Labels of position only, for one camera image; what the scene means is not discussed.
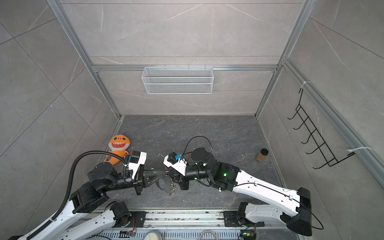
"round gauge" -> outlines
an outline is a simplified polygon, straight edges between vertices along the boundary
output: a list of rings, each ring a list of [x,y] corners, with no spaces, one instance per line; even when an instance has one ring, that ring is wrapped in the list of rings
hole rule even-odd
[[[150,231],[144,236],[144,240],[161,240],[160,233],[158,231]]]

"brown bottle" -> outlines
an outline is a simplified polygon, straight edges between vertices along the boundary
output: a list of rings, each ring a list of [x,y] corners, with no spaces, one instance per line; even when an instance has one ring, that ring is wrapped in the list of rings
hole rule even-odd
[[[263,162],[264,159],[265,159],[265,156],[267,156],[267,155],[268,155],[268,150],[265,149],[265,148],[263,148],[263,149],[260,151],[260,153],[257,155],[257,157],[256,157],[256,161],[258,161],[258,162]]]

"plush toy mouth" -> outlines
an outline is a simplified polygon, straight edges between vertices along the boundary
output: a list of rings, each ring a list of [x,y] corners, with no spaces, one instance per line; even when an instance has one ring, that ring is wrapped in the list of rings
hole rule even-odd
[[[125,146],[125,143],[123,143],[123,142],[113,142],[112,143],[112,147],[121,148],[124,146]]]

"orange plush toy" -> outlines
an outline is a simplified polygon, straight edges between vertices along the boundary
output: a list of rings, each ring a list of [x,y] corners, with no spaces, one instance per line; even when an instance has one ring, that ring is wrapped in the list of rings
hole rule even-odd
[[[124,135],[116,135],[111,138],[111,140],[108,143],[108,146],[111,148],[109,152],[117,154],[121,157],[123,157],[125,154],[129,154],[126,149],[129,147],[131,142],[129,139]],[[111,159],[107,160],[105,159],[104,162],[109,162],[112,165],[115,165],[116,163],[120,162],[119,159],[115,157],[111,157]]]

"black bottle cap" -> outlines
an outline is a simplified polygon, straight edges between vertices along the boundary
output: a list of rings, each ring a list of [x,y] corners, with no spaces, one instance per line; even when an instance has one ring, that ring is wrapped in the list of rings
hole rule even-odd
[[[263,148],[263,149],[260,151],[260,153],[261,153],[262,155],[264,155],[264,156],[267,156],[267,155],[268,155],[268,150],[265,149],[265,148]]]

